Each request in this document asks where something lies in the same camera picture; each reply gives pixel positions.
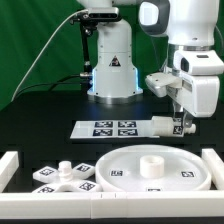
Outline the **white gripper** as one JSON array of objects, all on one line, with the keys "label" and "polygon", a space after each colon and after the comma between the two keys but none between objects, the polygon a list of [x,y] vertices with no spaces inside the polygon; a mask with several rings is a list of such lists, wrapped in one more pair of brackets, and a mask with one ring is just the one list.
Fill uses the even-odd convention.
[{"label": "white gripper", "polygon": [[224,72],[224,63],[214,50],[177,50],[173,65],[178,72],[177,77],[181,79],[178,87],[167,87],[168,95],[175,101],[173,119],[180,122],[181,107],[185,109],[184,133],[190,134],[193,116],[211,117],[216,110],[220,89],[218,76]]}]

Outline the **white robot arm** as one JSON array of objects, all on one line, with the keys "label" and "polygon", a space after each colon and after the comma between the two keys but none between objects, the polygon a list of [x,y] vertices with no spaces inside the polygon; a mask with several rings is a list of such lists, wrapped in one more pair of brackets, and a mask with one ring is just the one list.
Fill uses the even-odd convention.
[{"label": "white robot arm", "polygon": [[224,62],[213,49],[220,0],[77,0],[84,7],[82,30],[98,33],[97,63],[88,97],[106,104],[125,103],[143,94],[133,64],[132,27],[119,15],[121,5],[138,9],[139,30],[165,37],[165,59],[145,78],[145,87],[172,99],[171,117],[152,117],[151,133],[182,136],[193,132],[196,117],[214,114]]}]

